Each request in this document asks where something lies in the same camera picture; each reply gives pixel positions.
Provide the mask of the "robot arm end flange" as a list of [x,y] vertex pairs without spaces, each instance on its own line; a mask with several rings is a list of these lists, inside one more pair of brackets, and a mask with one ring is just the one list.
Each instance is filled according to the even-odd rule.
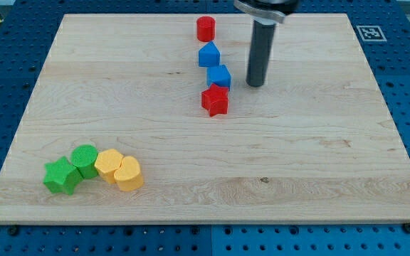
[[300,0],[234,0],[233,5],[254,17],[282,23],[286,16],[296,12]]

